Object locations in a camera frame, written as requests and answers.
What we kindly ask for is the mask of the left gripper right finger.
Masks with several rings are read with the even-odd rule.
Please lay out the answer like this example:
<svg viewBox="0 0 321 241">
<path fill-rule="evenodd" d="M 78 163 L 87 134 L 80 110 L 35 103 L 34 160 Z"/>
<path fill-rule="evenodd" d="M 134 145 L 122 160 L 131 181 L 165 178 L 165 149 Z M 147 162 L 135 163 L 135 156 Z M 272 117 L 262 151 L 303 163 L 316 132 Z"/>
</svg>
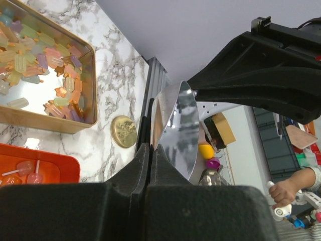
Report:
<svg viewBox="0 0 321 241">
<path fill-rule="evenodd" d="M 263 194 L 250 186 L 196 186 L 162 149 L 140 146 L 132 193 L 139 218 L 134 240 L 278 240 Z"/>
</svg>

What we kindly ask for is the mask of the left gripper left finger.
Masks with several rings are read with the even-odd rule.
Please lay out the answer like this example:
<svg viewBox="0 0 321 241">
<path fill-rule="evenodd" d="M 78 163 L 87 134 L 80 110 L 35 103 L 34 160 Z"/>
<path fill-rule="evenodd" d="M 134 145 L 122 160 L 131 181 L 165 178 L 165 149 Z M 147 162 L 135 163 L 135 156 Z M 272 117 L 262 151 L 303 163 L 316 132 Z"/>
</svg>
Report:
<svg viewBox="0 0 321 241">
<path fill-rule="evenodd" d="M 106 182 L 80 183 L 70 156 L 1 145 L 1 172 L 41 161 L 43 184 L 1 187 L 1 240 L 141 240 L 149 145 Z"/>
</svg>

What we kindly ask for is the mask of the metal scoop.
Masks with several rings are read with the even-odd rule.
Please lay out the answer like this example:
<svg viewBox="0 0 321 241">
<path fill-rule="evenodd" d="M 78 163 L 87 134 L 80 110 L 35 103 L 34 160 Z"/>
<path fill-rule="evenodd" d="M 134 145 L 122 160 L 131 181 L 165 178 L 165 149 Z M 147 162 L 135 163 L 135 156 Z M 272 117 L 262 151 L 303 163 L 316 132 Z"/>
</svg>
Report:
<svg viewBox="0 0 321 241">
<path fill-rule="evenodd" d="M 187 180 L 194 170 L 199 140 L 199 113 L 186 81 L 170 85 L 154 99 L 150 144 L 161 146 L 168 161 Z"/>
</svg>

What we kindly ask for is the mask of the orange square candy tray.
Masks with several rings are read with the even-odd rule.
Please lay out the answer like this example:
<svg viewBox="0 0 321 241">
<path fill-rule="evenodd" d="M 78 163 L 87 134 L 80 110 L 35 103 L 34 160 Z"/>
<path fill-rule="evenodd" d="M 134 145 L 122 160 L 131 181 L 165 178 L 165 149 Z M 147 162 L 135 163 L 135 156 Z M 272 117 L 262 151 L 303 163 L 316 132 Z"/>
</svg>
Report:
<svg viewBox="0 0 321 241">
<path fill-rule="evenodd" d="M 80 164 L 71 156 L 1 144 L 1 186 L 79 180 Z"/>
</svg>

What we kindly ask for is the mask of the person hand in background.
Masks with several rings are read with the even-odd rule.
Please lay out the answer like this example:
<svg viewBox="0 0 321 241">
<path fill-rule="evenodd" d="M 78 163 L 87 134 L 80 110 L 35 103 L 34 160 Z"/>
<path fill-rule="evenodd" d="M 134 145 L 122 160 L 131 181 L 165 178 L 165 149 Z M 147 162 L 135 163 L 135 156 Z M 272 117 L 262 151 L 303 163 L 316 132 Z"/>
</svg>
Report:
<svg viewBox="0 0 321 241">
<path fill-rule="evenodd" d="M 299 190 L 311 188 L 316 181 L 313 169 L 306 168 L 295 172 L 291 177 L 280 181 L 269 188 L 269 194 L 274 199 L 273 209 L 291 204 Z"/>
</svg>

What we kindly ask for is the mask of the gold tin with popsicle candies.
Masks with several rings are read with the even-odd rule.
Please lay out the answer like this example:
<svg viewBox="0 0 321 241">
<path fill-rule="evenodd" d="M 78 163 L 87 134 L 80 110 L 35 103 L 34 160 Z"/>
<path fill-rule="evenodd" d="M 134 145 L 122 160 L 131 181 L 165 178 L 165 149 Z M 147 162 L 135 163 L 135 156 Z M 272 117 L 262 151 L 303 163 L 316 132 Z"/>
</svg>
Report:
<svg viewBox="0 0 321 241">
<path fill-rule="evenodd" d="M 1 1 L 1 12 L 13 13 L 15 20 L 50 36 L 56 44 L 76 47 L 81 52 L 80 79 L 83 82 L 83 92 L 80 96 L 83 114 L 81 121 L 76 122 L 46 113 L 45 105 L 57 97 L 55 90 L 64 85 L 64 79 L 67 77 L 66 73 L 58 75 L 49 67 L 48 73 L 39 76 L 40 83 L 21 80 L 18 85 L 10 88 L 7 95 L 1 95 L 1 123 L 69 134 L 94 126 L 97 122 L 98 107 L 93 48 L 21 1 Z"/>
</svg>

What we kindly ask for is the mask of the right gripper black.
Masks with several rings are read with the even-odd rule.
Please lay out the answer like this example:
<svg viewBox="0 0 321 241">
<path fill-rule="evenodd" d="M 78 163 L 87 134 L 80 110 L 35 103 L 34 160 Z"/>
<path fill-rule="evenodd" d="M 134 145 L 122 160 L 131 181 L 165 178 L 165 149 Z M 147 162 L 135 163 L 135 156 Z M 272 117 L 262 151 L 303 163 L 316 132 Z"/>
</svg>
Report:
<svg viewBox="0 0 321 241">
<path fill-rule="evenodd" d="M 188 80 L 199 101 L 261 108 L 308 124 L 320 117 L 320 17 L 296 28 L 271 17 L 231 40 Z"/>
</svg>

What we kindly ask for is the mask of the person forearm striped sleeve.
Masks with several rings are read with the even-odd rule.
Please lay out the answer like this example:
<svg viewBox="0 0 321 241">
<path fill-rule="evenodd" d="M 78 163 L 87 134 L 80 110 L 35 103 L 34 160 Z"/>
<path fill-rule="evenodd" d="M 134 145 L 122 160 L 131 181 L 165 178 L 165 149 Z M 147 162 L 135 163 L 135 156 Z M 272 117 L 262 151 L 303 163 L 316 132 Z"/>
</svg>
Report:
<svg viewBox="0 0 321 241">
<path fill-rule="evenodd" d="M 314 184 L 309 187 L 310 190 L 318 190 L 321 186 L 321 171 L 320 167 L 310 167 L 314 171 L 315 181 Z"/>
</svg>

